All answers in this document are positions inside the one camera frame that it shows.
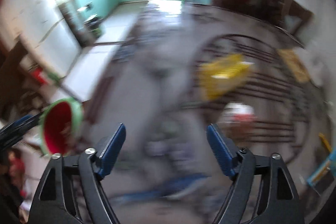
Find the yellow object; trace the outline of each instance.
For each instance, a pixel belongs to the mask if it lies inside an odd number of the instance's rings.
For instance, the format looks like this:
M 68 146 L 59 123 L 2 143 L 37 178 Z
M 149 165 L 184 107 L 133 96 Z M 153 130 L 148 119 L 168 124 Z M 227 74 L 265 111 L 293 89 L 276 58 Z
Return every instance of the yellow object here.
M 199 68 L 199 83 L 203 99 L 214 100 L 245 83 L 252 64 L 244 62 L 242 54 L 232 54 L 202 64 Z
M 306 83 L 310 80 L 306 68 L 302 65 L 293 50 L 278 50 L 278 54 L 291 70 L 298 83 Z
M 321 142 L 324 144 L 325 148 L 329 151 L 329 153 L 331 153 L 332 152 L 331 145 L 326 139 L 326 137 L 322 133 L 319 133 L 319 137 L 321 139 Z
M 327 172 L 329 172 L 329 168 L 331 165 L 331 160 L 328 160 L 325 165 L 322 167 L 322 169 L 319 171 L 319 173 L 312 179 L 314 183 L 317 183 L 322 177 L 324 177 Z

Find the metal screw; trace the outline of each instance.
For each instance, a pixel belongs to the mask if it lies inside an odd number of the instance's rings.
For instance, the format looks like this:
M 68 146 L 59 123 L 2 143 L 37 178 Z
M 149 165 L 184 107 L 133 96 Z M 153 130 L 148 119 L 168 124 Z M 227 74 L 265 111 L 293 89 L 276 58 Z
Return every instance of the metal screw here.
M 53 154 L 52 156 L 51 156 L 51 158 L 53 159 L 53 160 L 57 160 L 57 159 L 59 159 L 61 157 L 61 153 L 55 153 L 55 154 Z
M 85 150 L 85 154 L 88 154 L 88 155 L 91 155 L 95 152 L 96 152 L 96 150 L 94 148 L 88 148 L 88 149 Z
M 242 154 L 246 154 L 247 153 L 247 149 L 242 147 L 240 150 L 239 150 Z
M 278 153 L 273 153 L 272 158 L 275 159 L 275 160 L 280 160 L 281 156 Z

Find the watermelon cup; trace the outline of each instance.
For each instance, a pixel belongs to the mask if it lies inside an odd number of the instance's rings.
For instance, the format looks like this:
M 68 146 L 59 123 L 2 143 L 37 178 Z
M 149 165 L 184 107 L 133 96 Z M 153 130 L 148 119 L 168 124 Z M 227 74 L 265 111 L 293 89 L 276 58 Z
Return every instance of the watermelon cup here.
M 69 154 L 79 138 L 83 120 L 82 104 L 74 98 L 65 98 L 51 104 L 40 117 L 42 152 L 46 155 Z

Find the yellow handle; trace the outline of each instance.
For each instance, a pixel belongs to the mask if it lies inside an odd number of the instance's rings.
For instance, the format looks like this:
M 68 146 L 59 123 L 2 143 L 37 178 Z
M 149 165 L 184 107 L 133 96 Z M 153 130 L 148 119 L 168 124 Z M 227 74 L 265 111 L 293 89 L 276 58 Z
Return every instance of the yellow handle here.
M 331 146 L 328 142 L 328 140 L 326 139 L 326 137 L 322 134 L 322 133 L 319 133 L 319 137 L 321 139 L 321 142 L 324 144 L 325 148 L 329 151 L 329 153 L 331 153 Z

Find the yellow bag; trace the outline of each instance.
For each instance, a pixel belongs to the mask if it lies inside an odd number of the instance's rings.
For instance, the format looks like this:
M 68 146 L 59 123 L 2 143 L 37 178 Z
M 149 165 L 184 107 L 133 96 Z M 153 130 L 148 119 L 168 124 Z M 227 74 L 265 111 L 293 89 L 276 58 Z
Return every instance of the yellow bag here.
M 217 58 L 212 63 L 202 64 L 198 75 L 203 99 L 215 100 L 244 84 L 252 64 L 245 62 L 242 54 L 232 54 Z

